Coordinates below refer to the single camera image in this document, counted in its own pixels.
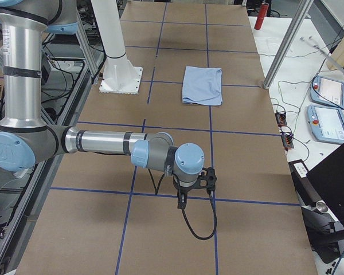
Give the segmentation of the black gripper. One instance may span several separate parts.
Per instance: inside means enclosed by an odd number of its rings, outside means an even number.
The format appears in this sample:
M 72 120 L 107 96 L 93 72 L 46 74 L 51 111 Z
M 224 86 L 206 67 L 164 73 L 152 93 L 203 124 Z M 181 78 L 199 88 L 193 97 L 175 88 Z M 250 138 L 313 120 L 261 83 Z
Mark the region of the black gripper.
M 201 190 L 207 189 L 209 187 L 208 180 L 204 179 L 203 177 L 198 177 L 195 181 L 190 183 L 182 182 L 178 180 L 177 177 L 173 178 L 173 185 L 176 190 L 180 190 L 181 193 L 177 193 L 178 204 L 177 207 L 179 209 L 185 209 L 187 205 L 187 193 L 191 190 Z M 215 198 L 215 189 L 208 188 L 207 193 L 209 199 Z

